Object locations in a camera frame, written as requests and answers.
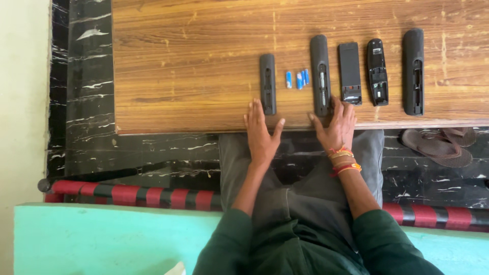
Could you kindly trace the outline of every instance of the flip flop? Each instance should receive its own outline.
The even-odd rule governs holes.
[[[476,132],[472,127],[441,128],[442,134],[462,147],[469,147],[475,143]]]
[[[407,129],[401,140],[405,146],[446,167],[459,168],[472,163],[472,154],[445,136],[423,135],[414,129]]]

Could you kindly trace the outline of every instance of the grey pants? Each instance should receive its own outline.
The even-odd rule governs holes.
[[[352,151],[361,175],[382,207],[383,176],[380,171],[383,130],[355,131]],[[230,207],[245,181],[251,155],[246,133],[219,135],[221,200],[224,211]],[[324,159],[301,181],[283,185],[271,168],[258,191],[253,211],[256,229],[276,222],[299,219],[344,238],[356,250],[351,234],[353,222],[345,192],[338,177],[331,178],[333,167]]]

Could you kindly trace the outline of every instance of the black marble floor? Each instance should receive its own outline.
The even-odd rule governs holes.
[[[54,130],[49,176],[167,161],[167,168],[111,182],[219,190],[217,135],[116,135],[110,0],[71,0],[68,40],[66,119],[63,114],[57,120],[53,118],[53,123],[50,119]],[[473,163],[453,169],[401,145],[400,130],[386,130],[384,201],[489,208],[489,189],[485,186],[489,176],[489,128],[476,131],[477,143],[468,148]],[[314,132],[285,132],[272,167],[284,184],[293,183],[306,176],[322,154]]]

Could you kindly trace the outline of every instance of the wooden table top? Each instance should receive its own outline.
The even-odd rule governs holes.
[[[331,89],[340,95],[337,46],[357,42],[363,105],[357,128],[489,125],[489,6],[483,0],[112,0],[118,134],[244,131],[260,98],[259,57],[275,56],[277,114],[289,130],[312,129],[310,40],[328,38]],[[402,108],[401,40],[424,30],[425,115]],[[366,46],[383,41],[389,105],[374,107]],[[286,89],[285,73],[293,75]]]

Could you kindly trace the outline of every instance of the green sweatshirt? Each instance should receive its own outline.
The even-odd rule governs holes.
[[[200,252],[194,274],[443,274],[383,210],[355,219],[352,234],[359,253],[298,220],[253,235],[251,218],[230,209]]]

